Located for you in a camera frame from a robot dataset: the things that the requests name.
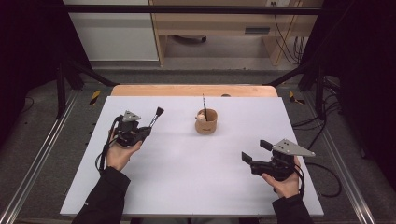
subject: white cabinet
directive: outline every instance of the white cabinet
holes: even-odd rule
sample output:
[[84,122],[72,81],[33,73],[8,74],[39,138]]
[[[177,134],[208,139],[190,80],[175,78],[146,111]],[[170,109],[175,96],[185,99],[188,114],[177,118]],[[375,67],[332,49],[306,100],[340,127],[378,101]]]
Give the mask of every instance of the white cabinet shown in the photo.
[[[67,5],[147,5],[145,0],[64,0]],[[151,16],[70,13],[90,61],[158,61]]]

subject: person's left hand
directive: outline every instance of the person's left hand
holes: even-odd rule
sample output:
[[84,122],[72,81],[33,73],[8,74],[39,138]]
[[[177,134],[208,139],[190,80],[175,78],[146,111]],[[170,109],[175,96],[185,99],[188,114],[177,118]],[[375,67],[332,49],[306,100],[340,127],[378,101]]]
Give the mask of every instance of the person's left hand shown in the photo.
[[122,147],[120,144],[114,143],[113,146],[108,149],[106,165],[121,171],[126,163],[128,163],[131,156],[140,149],[142,144],[142,141],[138,141],[133,147]]

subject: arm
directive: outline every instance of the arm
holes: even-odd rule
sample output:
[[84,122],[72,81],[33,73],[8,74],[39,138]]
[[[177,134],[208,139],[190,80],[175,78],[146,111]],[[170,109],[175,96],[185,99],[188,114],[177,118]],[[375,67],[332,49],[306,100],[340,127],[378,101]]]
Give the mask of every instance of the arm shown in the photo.
[[[297,157],[294,157],[294,163],[300,166]],[[273,202],[278,224],[314,223],[299,194],[299,176],[297,174],[293,173],[281,182],[274,180],[267,174],[262,174],[262,178],[274,187],[279,197],[278,200]]]
[[104,173],[91,191],[73,224],[120,224],[130,179],[120,171],[142,142],[131,148],[114,144],[107,152]]

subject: cabinet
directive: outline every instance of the cabinet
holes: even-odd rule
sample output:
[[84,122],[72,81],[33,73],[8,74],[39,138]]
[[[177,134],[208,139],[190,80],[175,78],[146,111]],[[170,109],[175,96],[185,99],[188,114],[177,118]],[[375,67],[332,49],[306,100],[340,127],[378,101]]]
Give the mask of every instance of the cabinet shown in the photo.
[[[147,5],[145,0],[64,0],[67,5]],[[149,13],[70,13],[90,61],[158,61]]]
[[[149,0],[154,6],[244,6],[265,7],[270,0]],[[288,0],[283,7],[320,7],[323,0]],[[277,65],[282,56],[283,41],[277,34],[274,15],[245,14],[161,14],[153,13],[154,34],[163,64],[166,51],[166,39],[169,35],[262,35],[262,41],[270,55],[273,65]],[[290,36],[309,36],[317,16],[276,16],[279,32],[288,39]]]

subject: black sleeve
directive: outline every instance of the black sleeve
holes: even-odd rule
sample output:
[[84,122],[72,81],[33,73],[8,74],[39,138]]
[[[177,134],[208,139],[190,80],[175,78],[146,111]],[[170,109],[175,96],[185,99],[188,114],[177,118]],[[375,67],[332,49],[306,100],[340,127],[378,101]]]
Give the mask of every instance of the black sleeve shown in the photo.
[[278,224],[314,223],[300,194],[289,198],[280,198],[273,202],[273,207]]
[[120,171],[107,167],[73,224],[120,224],[125,192],[130,182]]

